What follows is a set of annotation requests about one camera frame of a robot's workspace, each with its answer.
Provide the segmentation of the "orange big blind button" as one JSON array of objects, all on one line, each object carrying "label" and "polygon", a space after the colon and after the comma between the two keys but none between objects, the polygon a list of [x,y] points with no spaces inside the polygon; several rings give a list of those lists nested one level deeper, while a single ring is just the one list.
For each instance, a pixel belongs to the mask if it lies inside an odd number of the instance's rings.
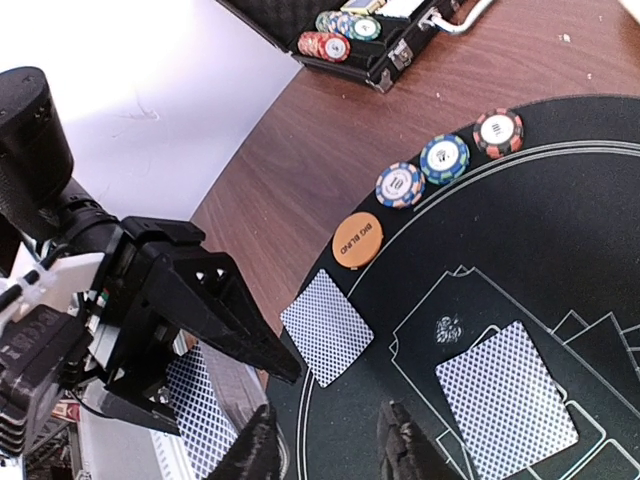
[{"label": "orange big blind button", "polygon": [[380,221],[369,212],[356,212],[336,229],[332,253],[336,262],[357,270],[369,264],[379,253],[384,239]]}]

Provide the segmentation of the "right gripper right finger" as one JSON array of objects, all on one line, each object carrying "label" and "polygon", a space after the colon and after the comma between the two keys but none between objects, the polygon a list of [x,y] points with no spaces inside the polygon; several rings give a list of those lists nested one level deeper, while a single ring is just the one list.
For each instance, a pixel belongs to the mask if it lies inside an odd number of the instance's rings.
[{"label": "right gripper right finger", "polygon": [[383,401],[377,420],[378,471],[381,479],[459,479],[408,410]]}]

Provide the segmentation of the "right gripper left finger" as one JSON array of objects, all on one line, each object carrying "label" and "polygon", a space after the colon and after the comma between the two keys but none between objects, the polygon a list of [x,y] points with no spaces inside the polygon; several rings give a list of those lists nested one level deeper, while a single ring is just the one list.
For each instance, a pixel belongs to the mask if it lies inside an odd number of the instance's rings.
[{"label": "right gripper left finger", "polygon": [[266,403],[257,408],[234,444],[207,480],[276,480],[280,478],[277,416]]}]

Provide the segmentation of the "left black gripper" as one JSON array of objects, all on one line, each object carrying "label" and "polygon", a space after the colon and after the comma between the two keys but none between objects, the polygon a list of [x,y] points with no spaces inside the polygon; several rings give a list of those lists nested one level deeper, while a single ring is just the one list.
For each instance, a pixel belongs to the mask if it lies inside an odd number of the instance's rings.
[{"label": "left black gripper", "polygon": [[301,366],[266,322],[233,258],[197,248],[189,222],[129,217],[108,298],[94,333],[84,319],[45,305],[1,335],[1,447],[26,450],[66,390],[88,379],[82,359],[102,361],[81,399],[103,417],[178,436],[173,410],[153,401],[184,330],[215,350],[290,384]]}]

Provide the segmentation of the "dealt card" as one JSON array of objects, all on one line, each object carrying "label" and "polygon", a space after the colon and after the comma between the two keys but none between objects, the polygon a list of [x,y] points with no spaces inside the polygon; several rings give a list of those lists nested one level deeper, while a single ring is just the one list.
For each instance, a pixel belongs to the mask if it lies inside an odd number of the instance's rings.
[{"label": "dealt card", "polygon": [[374,333],[331,276],[318,270],[280,315],[320,387],[339,378],[374,340]]},{"label": "dealt card", "polygon": [[437,365],[435,373],[481,479],[506,479],[579,441],[520,321]]}]

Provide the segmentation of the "orange hundred chip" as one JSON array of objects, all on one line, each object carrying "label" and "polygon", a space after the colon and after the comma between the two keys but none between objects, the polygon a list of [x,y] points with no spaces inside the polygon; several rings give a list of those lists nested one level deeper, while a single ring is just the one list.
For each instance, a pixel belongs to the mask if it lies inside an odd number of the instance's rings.
[{"label": "orange hundred chip", "polygon": [[473,125],[478,150],[491,159],[515,153],[524,142],[524,123],[519,114],[506,108],[483,113]]}]

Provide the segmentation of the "blue playing card deck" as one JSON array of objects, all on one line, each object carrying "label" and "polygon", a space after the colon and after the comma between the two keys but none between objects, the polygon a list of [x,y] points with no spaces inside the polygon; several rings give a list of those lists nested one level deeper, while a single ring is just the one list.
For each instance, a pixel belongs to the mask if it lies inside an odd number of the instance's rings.
[{"label": "blue playing card deck", "polygon": [[261,405],[255,370],[196,344],[167,368],[169,404],[197,479],[213,473]]}]

